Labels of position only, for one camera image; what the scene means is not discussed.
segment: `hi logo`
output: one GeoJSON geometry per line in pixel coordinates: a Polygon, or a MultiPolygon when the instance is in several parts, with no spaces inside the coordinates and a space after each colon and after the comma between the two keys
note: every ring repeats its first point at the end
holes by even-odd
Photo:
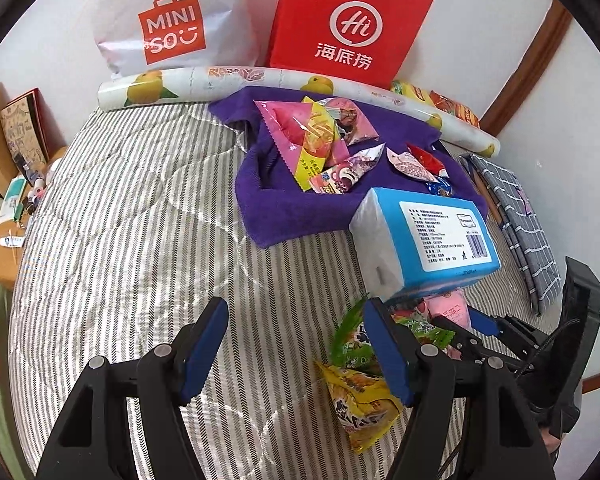
{"type": "Polygon", "coordinates": [[[329,18],[333,37],[349,46],[368,46],[382,34],[382,16],[366,2],[346,2],[329,18]]]}
{"type": "Polygon", "coordinates": [[[198,0],[154,0],[154,8],[138,18],[147,65],[206,48],[198,0]]]}

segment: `purple cloth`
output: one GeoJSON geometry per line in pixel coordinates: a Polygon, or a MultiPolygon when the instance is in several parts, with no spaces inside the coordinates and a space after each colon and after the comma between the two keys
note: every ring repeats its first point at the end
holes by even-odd
{"type": "MultiPolygon", "coordinates": [[[[245,228],[261,248],[301,236],[347,229],[360,201],[372,187],[428,194],[423,183],[399,173],[386,158],[386,153],[382,154],[376,167],[346,194],[302,192],[253,102],[300,102],[305,95],[314,100],[325,98],[322,94],[299,90],[251,86],[209,106],[211,113],[223,123],[247,121],[253,129],[252,145],[235,178],[235,196],[245,228]]],[[[431,145],[440,137],[435,128],[412,117],[364,103],[356,104],[373,124],[380,139],[350,146],[351,154],[380,142],[385,142],[396,153],[406,151],[406,142],[432,152],[431,145]]],[[[440,150],[435,155],[446,166],[454,196],[472,200],[485,217],[487,204],[475,191],[462,167],[440,150]]]]}

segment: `folded gray plaid fabric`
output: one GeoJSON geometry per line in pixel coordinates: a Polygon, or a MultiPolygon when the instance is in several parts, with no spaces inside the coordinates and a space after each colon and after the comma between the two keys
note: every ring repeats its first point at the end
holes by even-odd
{"type": "Polygon", "coordinates": [[[512,171],[479,155],[463,155],[462,164],[469,174],[474,168],[482,176],[494,197],[503,221],[500,229],[525,278],[533,311],[541,316],[560,293],[560,274],[522,185],[512,171]]]}

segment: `silver bolt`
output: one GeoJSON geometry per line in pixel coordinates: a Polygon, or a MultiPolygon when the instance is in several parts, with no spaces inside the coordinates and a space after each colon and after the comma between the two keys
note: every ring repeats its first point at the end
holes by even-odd
{"type": "Polygon", "coordinates": [[[426,355],[428,357],[435,357],[436,355],[438,355],[438,348],[428,343],[426,345],[422,345],[420,347],[420,351],[423,355],[426,355]]]}
{"type": "Polygon", "coordinates": [[[89,364],[89,368],[92,368],[93,370],[97,370],[104,364],[104,357],[102,357],[101,355],[96,355],[95,357],[92,357],[91,359],[89,359],[88,364],[89,364]]]}
{"type": "Polygon", "coordinates": [[[487,364],[491,368],[495,368],[496,370],[500,370],[504,366],[502,359],[500,359],[499,357],[496,357],[495,355],[492,355],[491,357],[489,357],[487,359],[487,364]]]}
{"type": "Polygon", "coordinates": [[[171,345],[167,345],[167,343],[158,345],[154,349],[154,354],[158,357],[167,357],[171,353],[171,345]]]}

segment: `miniso bag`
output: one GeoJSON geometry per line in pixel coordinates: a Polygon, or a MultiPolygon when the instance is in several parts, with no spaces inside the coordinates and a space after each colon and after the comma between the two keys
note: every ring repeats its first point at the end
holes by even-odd
{"type": "Polygon", "coordinates": [[[253,66],[246,0],[96,0],[93,33],[113,77],[183,66],[253,66]]]}

